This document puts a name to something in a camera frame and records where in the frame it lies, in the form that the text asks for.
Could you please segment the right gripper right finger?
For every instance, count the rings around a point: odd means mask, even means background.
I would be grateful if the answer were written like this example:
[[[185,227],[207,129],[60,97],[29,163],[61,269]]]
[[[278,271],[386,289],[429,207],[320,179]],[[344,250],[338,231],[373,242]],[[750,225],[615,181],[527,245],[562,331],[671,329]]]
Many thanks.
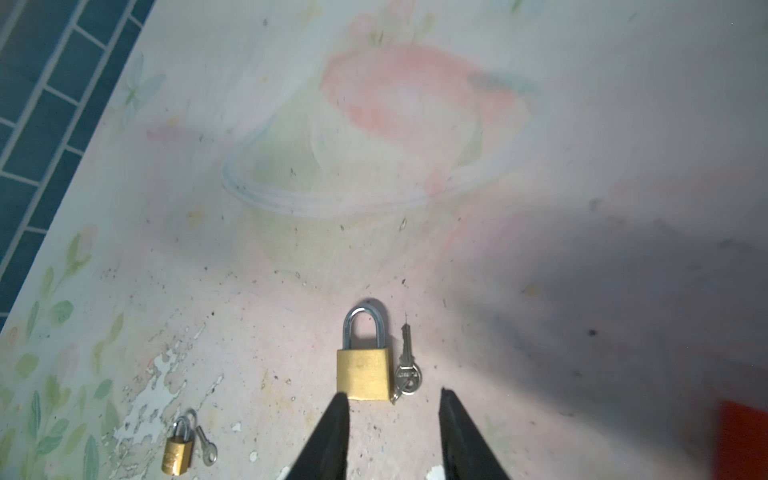
[[[441,389],[439,425],[447,480],[510,479],[457,394],[447,388]]]

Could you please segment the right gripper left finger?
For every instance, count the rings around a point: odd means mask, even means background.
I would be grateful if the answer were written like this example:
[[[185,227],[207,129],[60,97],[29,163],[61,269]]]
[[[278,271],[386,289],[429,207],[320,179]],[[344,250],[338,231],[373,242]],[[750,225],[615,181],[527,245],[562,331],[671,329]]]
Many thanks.
[[[350,411],[346,393],[336,393],[293,463],[286,480],[347,478]]]

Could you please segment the silver key with ring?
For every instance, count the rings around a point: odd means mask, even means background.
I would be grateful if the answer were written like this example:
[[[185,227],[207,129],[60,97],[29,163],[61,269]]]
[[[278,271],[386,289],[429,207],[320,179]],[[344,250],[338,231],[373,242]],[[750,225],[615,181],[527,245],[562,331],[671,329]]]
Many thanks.
[[[402,326],[403,348],[399,364],[394,371],[394,393],[391,403],[396,404],[403,396],[415,394],[422,385],[422,373],[415,362],[412,349],[411,327],[408,323]]]

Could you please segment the large brass padlock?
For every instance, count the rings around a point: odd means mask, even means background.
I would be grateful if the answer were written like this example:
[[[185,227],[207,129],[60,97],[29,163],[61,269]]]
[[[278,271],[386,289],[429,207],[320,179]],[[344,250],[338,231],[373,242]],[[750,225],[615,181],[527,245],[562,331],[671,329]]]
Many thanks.
[[[376,329],[376,347],[352,347],[352,330],[360,314],[370,316]],[[337,391],[355,401],[389,401],[393,392],[391,350],[386,343],[383,317],[370,304],[360,304],[346,315],[342,330],[342,348],[337,351]]]

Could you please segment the small silver key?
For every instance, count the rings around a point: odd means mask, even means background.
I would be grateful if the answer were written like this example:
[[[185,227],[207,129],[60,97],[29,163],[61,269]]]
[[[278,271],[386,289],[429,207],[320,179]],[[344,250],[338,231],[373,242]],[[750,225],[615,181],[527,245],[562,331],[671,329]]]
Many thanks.
[[[212,466],[218,460],[218,448],[207,438],[201,425],[195,427],[195,432],[201,443],[203,463],[206,466]]]

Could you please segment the small brass padlock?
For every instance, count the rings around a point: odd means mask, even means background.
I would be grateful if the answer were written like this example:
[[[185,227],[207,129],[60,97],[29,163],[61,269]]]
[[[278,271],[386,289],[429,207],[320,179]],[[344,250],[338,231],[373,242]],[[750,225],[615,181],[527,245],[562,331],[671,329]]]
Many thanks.
[[[178,417],[167,439],[161,470],[166,475],[178,477],[187,472],[194,445],[194,431],[189,418]]]

